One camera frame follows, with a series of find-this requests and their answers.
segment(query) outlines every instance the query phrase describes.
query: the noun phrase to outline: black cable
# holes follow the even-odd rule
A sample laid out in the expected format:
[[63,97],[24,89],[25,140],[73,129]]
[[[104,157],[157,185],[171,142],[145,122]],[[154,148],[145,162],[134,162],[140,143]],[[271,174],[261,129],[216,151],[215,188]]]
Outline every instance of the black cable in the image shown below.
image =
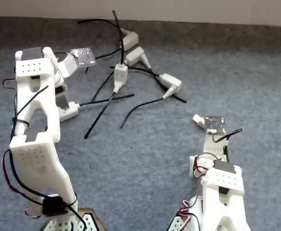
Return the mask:
[[241,131],[242,131],[241,128],[236,129],[236,130],[232,131],[231,133],[228,133],[228,134],[226,134],[225,136],[219,138],[218,140],[215,140],[215,139],[214,139],[214,134],[213,134],[213,135],[212,135],[212,140],[213,140],[214,143],[218,143],[218,142],[220,142],[220,141],[222,141],[222,140],[224,140],[224,139],[229,140],[229,138],[230,138],[231,136],[233,136],[233,135],[235,135],[235,134],[237,134],[237,133],[239,133],[239,132],[241,132]]
[[227,148],[227,146],[224,146],[223,151],[224,151],[224,155],[226,156],[227,162],[229,162],[229,156],[228,156],[228,148]]
[[142,103],[142,104],[140,104],[140,105],[134,107],[134,108],[133,108],[131,111],[129,111],[129,113],[125,116],[124,121],[123,121],[123,123],[121,124],[120,128],[123,128],[123,126],[124,126],[126,120],[128,119],[128,117],[131,115],[131,113],[132,113],[135,109],[137,109],[138,107],[141,107],[141,106],[150,104],[150,103],[155,103],[155,102],[161,101],[161,100],[163,100],[163,98],[160,98],[160,99],[158,99],[158,100],[149,101],[149,102],[146,102],[146,103]]
[[137,70],[137,71],[147,72],[147,73],[149,73],[149,74],[154,75],[155,77],[159,77],[159,76],[160,76],[160,75],[158,75],[158,74],[155,74],[153,71],[148,71],[148,70],[146,70],[146,69],[139,68],[139,67],[129,67],[129,69],[131,69],[131,70]]
[[[159,75],[156,74],[156,73],[154,73],[154,72],[152,71],[152,69],[150,69],[150,71],[148,71],[148,70],[146,70],[146,69],[143,69],[143,68],[139,68],[139,67],[129,67],[129,69],[131,69],[131,70],[137,70],[137,71],[143,71],[143,72],[152,74],[153,77],[154,77],[154,80],[155,80],[156,83],[159,85],[159,87],[160,87],[162,90],[164,90],[164,91],[167,91],[167,90],[168,90],[168,88],[165,87],[165,86],[158,80],[157,77],[158,77]],[[176,96],[175,94],[172,95],[171,97],[174,97],[176,100],[179,100],[179,101],[181,101],[181,102],[183,102],[183,103],[187,103],[186,100],[181,99],[180,97]]]
[[111,56],[111,55],[117,53],[117,52],[120,51],[120,50],[121,50],[121,48],[116,49],[115,51],[110,52],[110,53],[108,53],[108,54],[103,54],[103,55],[97,56],[95,59],[101,59],[101,58],[105,58],[105,57],[107,57],[107,56]]
[[[135,96],[135,94],[122,95],[122,96],[119,96],[119,97],[114,97],[112,100],[120,100],[120,99],[129,98],[129,97],[133,97],[133,96]],[[84,105],[88,105],[88,104],[103,103],[103,102],[107,102],[108,100],[109,99],[83,102],[83,103],[80,103],[79,106],[84,106]]]
[[94,21],[103,21],[103,22],[109,23],[109,24],[111,24],[111,25],[113,25],[115,27],[118,27],[113,22],[111,22],[111,21],[109,21],[107,19],[102,19],[102,18],[83,19],[83,20],[78,21],[77,23],[81,24],[81,23],[89,23],[89,22],[94,22]]
[[121,64],[123,64],[123,61],[124,61],[123,34],[122,34],[122,31],[121,31],[121,27],[120,27],[116,12],[113,10],[112,13],[113,13],[113,16],[115,17],[115,20],[116,20],[116,24],[117,24],[117,28],[118,28],[118,32],[119,32],[119,37],[120,37],[120,41],[121,41]]
[[78,214],[78,212],[76,212],[70,205],[68,205],[67,208],[69,208],[69,210],[71,210],[72,213],[74,213],[75,216],[77,216],[77,218],[83,223],[82,231],[85,231],[87,229],[86,222],[82,219],[82,217]]
[[105,79],[105,81],[102,83],[102,85],[97,89],[95,95],[93,96],[91,101],[94,101],[95,98],[97,97],[98,93],[100,92],[100,90],[105,86],[105,84],[108,82],[108,80],[110,79],[110,77],[113,75],[114,71],[112,71],[109,76]]
[[95,60],[98,60],[98,59],[101,59],[101,58],[105,58],[105,57],[111,56],[111,55],[117,53],[117,52],[120,51],[120,50],[121,50],[121,48],[119,48],[119,49],[117,49],[117,50],[115,50],[115,51],[113,51],[113,52],[111,52],[111,53],[103,54],[103,55],[97,56],[97,57],[95,58]]
[[193,214],[193,213],[191,213],[190,215],[196,218],[197,224],[198,224],[198,231],[200,231],[200,224],[199,224],[198,217],[195,214]]
[[[168,90],[167,87],[165,87],[165,86],[161,83],[161,81],[158,80],[157,76],[155,76],[155,74],[153,73],[153,71],[152,71],[152,75],[153,75],[153,77],[154,77],[156,83],[159,85],[159,87],[160,87],[161,89],[163,89],[164,91],[167,91],[167,90]],[[175,98],[176,100],[179,100],[179,101],[183,102],[183,103],[187,103],[186,100],[181,99],[180,97],[176,96],[175,94],[173,94],[172,97]]]
[[19,115],[19,113],[21,113],[25,107],[27,107],[29,105],[29,103],[31,103],[35,97],[37,97],[39,94],[41,94],[43,91],[45,91],[48,88],[48,86],[44,87],[43,89],[39,90],[38,92],[35,93],[35,95],[25,104],[25,106],[22,107],[22,109],[19,110],[19,112],[17,113],[16,116]]
[[116,93],[112,93],[111,97],[109,98],[108,102],[105,104],[105,106],[103,107],[103,109],[101,110],[100,114],[98,114],[97,118],[95,119],[95,121],[93,122],[93,124],[91,125],[91,127],[89,128],[89,130],[87,131],[87,133],[85,134],[84,138],[87,139],[89,134],[91,133],[91,131],[93,130],[93,128],[95,127],[96,123],[98,122],[98,120],[100,119],[100,117],[102,116],[102,114],[104,113],[104,111],[107,109],[107,107],[109,106],[109,104],[111,103],[111,101],[113,100],[113,98],[115,97]]

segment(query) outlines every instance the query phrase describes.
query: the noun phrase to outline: cable connector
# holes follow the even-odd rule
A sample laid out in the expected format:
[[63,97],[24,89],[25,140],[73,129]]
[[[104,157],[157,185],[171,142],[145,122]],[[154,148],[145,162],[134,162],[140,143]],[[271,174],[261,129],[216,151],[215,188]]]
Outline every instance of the cable connector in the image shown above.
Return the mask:
[[124,51],[127,51],[138,43],[139,37],[138,34],[133,31],[124,30],[122,28],[121,30],[122,33],[125,35],[125,37],[123,38]]
[[163,95],[163,99],[176,94],[181,89],[182,81],[169,74],[162,74],[159,76],[159,79],[161,84],[168,88],[166,93]]
[[193,116],[193,121],[201,128],[204,128],[204,118],[198,114]]
[[141,47],[137,47],[135,50],[131,51],[125,57],[124,63],[125,65],[132,66],[137,63],[140,59],[140,56],[144,54],[145,51]]
[[141,56],[140,56],[140,59],[139,59],[149,70],[151,70],[151,65],[150,65],[150,63],[149,63],[149,60],[148,60],[148,58],[147,58],[147,56],[146,56],[146,54],[142,54]]
[[113,92],[118,93],[118,91],[126,84],[127,81],[127,66],[124,64],[117,64],[115,66],[115,71],[114,71],[114,83],[115,83],[115,88]]
[[141,61],[149,70],[151,69],[151,65],[145,54],[145,51],[141,47],[137,47],[128,53],[128,55],[125,57],[124,63],[128,66],[132,66],[139,61]]

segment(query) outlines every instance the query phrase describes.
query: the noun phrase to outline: gray carpet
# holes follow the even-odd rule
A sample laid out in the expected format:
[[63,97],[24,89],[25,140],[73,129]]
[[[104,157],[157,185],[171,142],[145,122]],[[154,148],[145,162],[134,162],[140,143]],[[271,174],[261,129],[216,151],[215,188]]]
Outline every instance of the gray carpet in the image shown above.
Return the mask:
[[[188,157],[202,151],[204,132],[191,122],[194,113],[225,116],[227,129],[243,128],[229,142],[229,158],[243,170],[248,224],[253,231],[281,231],[281,28],[175,22],[122,21],[139,34],[153,70],[183,81],[179,96],[135,111],[135,105],[163,94],[151,76],[130,71],[120,94],[83,139],[102,105],[87,106],[61,124],[56,144],[80,207],[92,207],[110,231],[163,231],[183,199],[196,192],[188,176]],[[0,18],[0,161],[9,145],[14,53],[36,46],[54,51],[90,46],[96,56],[116,49],[115,28],[75,20]],[[90,100],[119,61],[119,54],[98,62],[88,74],[67,80],[72,100]],[[110,96],[108,83],[98,99]],[[39,230],[44,219],[23,213],[26,201],[7,187],[0,167],[0,230]]]

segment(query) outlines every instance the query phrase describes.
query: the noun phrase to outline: white wall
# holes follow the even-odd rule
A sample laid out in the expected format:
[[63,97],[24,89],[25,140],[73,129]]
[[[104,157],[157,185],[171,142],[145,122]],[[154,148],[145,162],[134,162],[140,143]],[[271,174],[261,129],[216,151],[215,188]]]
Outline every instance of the white wall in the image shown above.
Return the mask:
[[281,0],[0,0],[0,16],[266,24],[281,26]]

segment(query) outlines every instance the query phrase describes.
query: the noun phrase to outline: metal plate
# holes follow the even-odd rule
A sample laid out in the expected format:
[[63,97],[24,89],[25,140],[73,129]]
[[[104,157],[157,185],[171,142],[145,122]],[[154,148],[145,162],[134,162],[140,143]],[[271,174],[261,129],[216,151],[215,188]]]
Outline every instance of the metal plate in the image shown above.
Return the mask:
[[96,65],[95,57],[89,47],[71,49],[71,53],[76,57],[78,68],[90,67]]
[[226,134],[225,119],[221,116],[206,116],[204,119],[206,134]]

